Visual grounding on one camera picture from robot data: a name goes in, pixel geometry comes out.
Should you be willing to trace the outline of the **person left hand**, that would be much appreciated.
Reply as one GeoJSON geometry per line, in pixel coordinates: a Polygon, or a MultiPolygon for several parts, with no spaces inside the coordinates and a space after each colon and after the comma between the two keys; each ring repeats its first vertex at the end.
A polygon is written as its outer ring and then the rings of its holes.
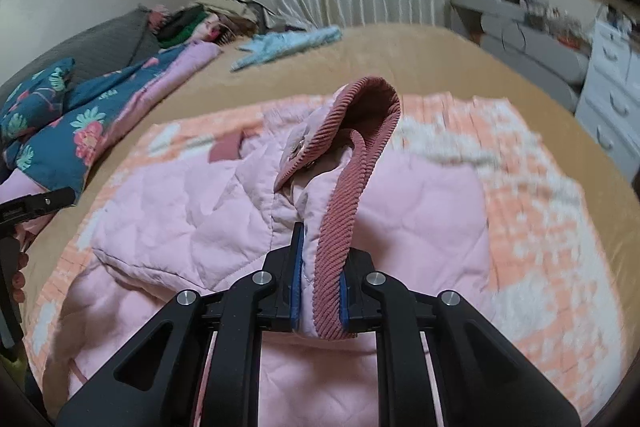
{"type": "Polygon", "coordinates": [[[24,303],[25,293],[24,287],[26,280],[23,274],[23,270],[28,265],[29,257],[25,253],[21,253],[17,260],[17,271],[12,277],[12,296],[16,303],[24,303]]]}

